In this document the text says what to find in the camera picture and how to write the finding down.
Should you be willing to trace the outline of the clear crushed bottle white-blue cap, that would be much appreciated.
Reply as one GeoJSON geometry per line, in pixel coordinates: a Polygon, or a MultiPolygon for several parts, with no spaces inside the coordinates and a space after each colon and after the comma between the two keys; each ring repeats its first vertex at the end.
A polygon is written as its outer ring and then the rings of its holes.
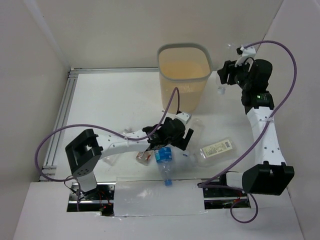
{"type": "Polygon", "coordinates": [[[189,128],[193,130],[193,134],[189,140],[186,150],[182,151],[178,148],[173,149],[173,159],[177,164],[184,164],[188,167],[195,167],[198,163],[198,155],[200,153],[200,141],[203,136],[204,124],[199,118],[191,120],[189,128]]]}

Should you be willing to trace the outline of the beige label clear bottle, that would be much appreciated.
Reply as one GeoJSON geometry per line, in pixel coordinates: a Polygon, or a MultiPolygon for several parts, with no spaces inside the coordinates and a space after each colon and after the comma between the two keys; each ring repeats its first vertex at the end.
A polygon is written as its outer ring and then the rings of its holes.
{"type": "Polygon", "coordinates": [[[236,145],[229,137],[202,146],[196,154],[197,164],[200,167],[210,167],[224,161],[232,160],[236,156],[236,145]]]}

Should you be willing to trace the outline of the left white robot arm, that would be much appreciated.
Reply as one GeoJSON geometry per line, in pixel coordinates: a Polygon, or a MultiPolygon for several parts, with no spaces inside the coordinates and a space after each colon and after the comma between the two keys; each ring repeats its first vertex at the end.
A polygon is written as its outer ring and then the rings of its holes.
{"type": "Polygon", "coordinates": [[[180,112],[175,118],[166,117],[159,128],[147,126],[124,136],[119,133],[98,135],[92,128],[81,132],[66,147],[71,175],[80,184],[86,200],[98,197],[99,187],[94,168],[99,160],[128,152],[156,151],[168,145],[186,150],[193,129],[186,131],[191,114],[180,112]]]}

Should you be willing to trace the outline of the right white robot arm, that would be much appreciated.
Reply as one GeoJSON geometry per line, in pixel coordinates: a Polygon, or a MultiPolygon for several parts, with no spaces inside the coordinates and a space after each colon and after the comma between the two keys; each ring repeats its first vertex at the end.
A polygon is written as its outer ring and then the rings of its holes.
{"type": "Polygon", "coordinates": [[[227,172],[226,179],[219,182],[223,196],[230,196],[236,188],[250,194],[279,196],[295,175],[280,150],[272,116],[275,105],[267,90],[272,70],[272,64],[263,59],[252,63],[227,60],[217,72],[221,84],[241,88],[241,103],[256,143],[254,166],[244,172],[227,172]]]}

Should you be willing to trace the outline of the beige plastic waste bin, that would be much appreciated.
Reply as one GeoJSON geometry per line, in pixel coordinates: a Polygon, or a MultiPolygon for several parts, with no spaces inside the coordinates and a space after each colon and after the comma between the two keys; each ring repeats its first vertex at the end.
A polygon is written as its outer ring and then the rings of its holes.
{"type": "Polygon", "coordinates": [[[208,50],[190,42],[165,44],[157,51],[157,63],[163,107],[167,107],[174,88],[178,88],[179,94],[174,95],[168,112],[193,112],[213,72],[208,50]]]}

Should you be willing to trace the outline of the blue label water bottle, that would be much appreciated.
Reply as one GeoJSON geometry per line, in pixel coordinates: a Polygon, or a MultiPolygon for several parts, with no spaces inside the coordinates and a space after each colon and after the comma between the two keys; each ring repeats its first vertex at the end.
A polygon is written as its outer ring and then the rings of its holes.
{"type": "Polygon", "coordinates": [[[155,161],[163,178],[164,185],[170,187],[172,183],[173,156],[170,147],[162,147],[154,151],[155,161]]]}

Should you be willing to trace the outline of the red cap bottle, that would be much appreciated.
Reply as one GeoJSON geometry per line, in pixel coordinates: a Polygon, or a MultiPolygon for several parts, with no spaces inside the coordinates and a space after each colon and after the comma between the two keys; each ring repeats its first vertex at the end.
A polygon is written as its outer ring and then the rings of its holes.
{"type": "Polygon", "coordinates": [[[137,153],[135,159],[138,163],[148,166],[150,163],[150,158],[153,154],[153,151],[140,151],[137,153]]]}

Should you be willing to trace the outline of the clear bottle white cap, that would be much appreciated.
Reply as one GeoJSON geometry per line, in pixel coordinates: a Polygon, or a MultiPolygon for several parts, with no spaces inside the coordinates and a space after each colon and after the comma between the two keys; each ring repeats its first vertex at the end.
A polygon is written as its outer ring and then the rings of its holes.
{"type": "MultiPolygon", "coordinates": [[[[125,128],[125,129],[121,132],[121,134],[122,134],[122,135],[127,135],[127,134],[132,133],[132,132],[133,132],[133,130],[132,130],[132,128],[130,127],[130,128],[125,128]]],[[[116,164],[116,162],[117,162],[117,160],[118,160],[119,157],[120,157],[120,154],[114,154],[114,155],[110,155],[110,156],[104,157],[104,158],[102,159],[102,161],[103,161],[104,163],[108,164],[109,166],[113,167],[113,166],[116,164]]]]}

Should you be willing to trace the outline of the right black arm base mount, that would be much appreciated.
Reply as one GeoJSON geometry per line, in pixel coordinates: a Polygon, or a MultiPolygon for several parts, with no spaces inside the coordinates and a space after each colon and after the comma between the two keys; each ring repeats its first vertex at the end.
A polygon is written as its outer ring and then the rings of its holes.
{"type": "Polygon", "coordinates": [[[236,203],[234,208],[251,207],[248,195],[243,191],[207,186],[202,189],[202,192],[205,210],[230,209],[234,203],[236,203]]]}

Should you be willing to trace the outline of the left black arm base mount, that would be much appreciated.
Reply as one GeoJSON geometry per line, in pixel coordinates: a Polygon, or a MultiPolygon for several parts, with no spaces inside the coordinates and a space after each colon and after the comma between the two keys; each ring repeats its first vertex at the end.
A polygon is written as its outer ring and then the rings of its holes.
{"type": "Polygon", "coordinates": [[[98,182],[97,189],[91,193],[79,191],[79,185],[76,181],[64,186],[69,190],[67,202],[67,212],[94,212],[104,217],[114,216],[114,196],[116,182],[98,182]]]}

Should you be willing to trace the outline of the aluminium frame rail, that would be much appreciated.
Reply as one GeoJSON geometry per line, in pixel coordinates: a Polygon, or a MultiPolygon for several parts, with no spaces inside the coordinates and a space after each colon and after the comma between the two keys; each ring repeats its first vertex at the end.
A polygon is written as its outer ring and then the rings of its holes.
{"type": "MultiPolygon", "coordinates": [[[[236,86],[217,92],[216,80],[210,77],[193,119],[199,119],[204,131],[199,146],[204,147],[224,138],[235,145],[231,158],[211,166],[194,164],[173,149],[175,180],[211,178],[243,154],[253,143],[249,120],[241,104],[241,91],[236,86]]],[[[65,146],[84,130],[84,124],[97,125],[122,133],[137,131],[157,124],[163,115],[159,72],[154,68],[77,69],[69,74],[55,128],[70,125],[49,143],[45,164],[56,166],[55,177],[70,174],[65,146]]]]}

